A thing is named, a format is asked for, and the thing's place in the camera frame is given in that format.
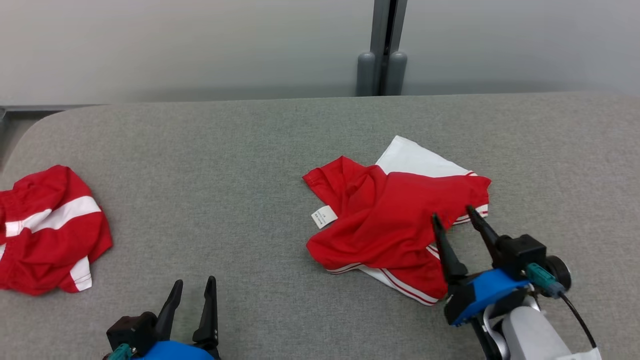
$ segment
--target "gray table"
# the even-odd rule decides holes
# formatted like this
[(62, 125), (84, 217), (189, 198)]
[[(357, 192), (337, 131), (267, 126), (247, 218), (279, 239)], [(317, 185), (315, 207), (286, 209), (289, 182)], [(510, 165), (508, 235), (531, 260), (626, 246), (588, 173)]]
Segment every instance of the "gray table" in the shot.
[[(322, 204), (301, 180), (346, 155), (373, 164), (403, 135), (493, 179), (489, 221), (570, 266), (570, 298), (608, 359), (636, 359), (640, 316), (640, 101), (596, 94), (458, 95), (123, 104), (50, 116), (18, 144), (2, 188), (54, 164), (93, 189), (114, 247), (93, 288), (0, 293), (4, 359), (98, 359), (122, 315), (158, 312), (184, 279), (173, 339), (197, 327), (218, 278), (225, 359), (480, 359), (470, 327), (360, 272), (307, 254)], [(490, 258), (469, 225), (450, 237), (471, 271)], [(558, 301), (542, 306), (587, 350)]]

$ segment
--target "white cloth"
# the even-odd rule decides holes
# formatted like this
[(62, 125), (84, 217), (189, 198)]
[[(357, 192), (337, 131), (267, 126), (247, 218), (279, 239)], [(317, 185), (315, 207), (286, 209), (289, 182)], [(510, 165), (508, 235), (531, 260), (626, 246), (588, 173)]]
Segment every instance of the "white cloth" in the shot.
[[(471, 170), (467, 170), (443, 157), (435, 152), (429, 151), (417, 143), (397, 136), (391, 141), (387, 150), (382, 153), (380, 159), (376, 162), (385, 174), (390, 172), (409, 172), (429, 177), (445, 177), (445, 176), (477, 176)], [(476, 208), (477, 212), (486, 217), (489, 211), (489, 205), (485, 204)], [(455, 224), (462, 224), (469, 221), (469, 216), (459, 217)]]

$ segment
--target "black cable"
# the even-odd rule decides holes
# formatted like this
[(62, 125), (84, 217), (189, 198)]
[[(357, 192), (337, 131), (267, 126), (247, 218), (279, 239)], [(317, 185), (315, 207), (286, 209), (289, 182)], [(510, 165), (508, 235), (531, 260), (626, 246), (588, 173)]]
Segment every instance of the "black cable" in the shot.
[(584, 320), (582, 319), (580, 314), (578, 314), (578, 311), (575, 309), (575, 306), (573, 306), (571, 301), (569, 301), (569, 299), (566, 298), (566, 295), (564, 293), (560, 293), (560, 297), (564, 300), (564, 302), (569, 307), (569, 309), (571, 309), (571, 312), (573, 313), (573, 315), (575, 315), (575, 318), (578, 319), (580, 326), (582, 326), (582, 330), (584, 330), (584, 333), (587, 334), (587, 338), (589, 338), (589, 342), (591, 343), (591, 346), (593, 348), (598, 347), (598, 345), (596, 345), (596, 341), (593, 339), (593, 336), (591, 335), (591, 331), (589, 331), (587, 324), (584, 323)]

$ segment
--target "white label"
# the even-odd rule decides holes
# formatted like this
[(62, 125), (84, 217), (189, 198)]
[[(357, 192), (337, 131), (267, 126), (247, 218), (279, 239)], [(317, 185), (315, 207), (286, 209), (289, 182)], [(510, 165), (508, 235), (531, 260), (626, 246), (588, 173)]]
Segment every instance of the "white label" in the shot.
[(311, 217), (316, 222), (316, 225), (318, 225), (318, 229), (322, 229), (330, 222), (338, 219), (338, 215), (331, 210), (331, 206), (329, 205), (319, 208), (315, 213), (311, 214)]

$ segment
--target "red and white garment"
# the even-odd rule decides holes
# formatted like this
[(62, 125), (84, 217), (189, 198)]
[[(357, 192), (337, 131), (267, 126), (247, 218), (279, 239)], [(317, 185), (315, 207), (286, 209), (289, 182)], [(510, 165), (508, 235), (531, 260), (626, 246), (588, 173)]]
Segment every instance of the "red and white garment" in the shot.
[(427, 306), (447, 292), (431, 214), (447, 229), (468, 221), (468, 204), (486, 216), (491, 182), (400, 136), (375, 166), (342, 157), (303, 178), (337, 215), (307, 243), (312, 257), (332, 274), (359, 269)]
[[(385, 174), (390, 172), (408, 172), (411, 174), (424, 175), (429, 177), (445, 176), (477, 176), (471, 170), (467, 170), (458, 164), (449, 161), (435, 152), (429, 151), (417, 143), (397, 136), (391, 141), (387, 150), (382, 153), (376, 165), (382, 168)], [(482, 204), (476, 208), (482, 216), (489, 215), (489, 203)], [(468, 215), (463, 215), (456, 220), (454, 225), (469, 221)]]
[(0, 288), (40, 295), (92, 286), (89, 264), (112, 245), (89, 187), (56, 165), (0, 192)]

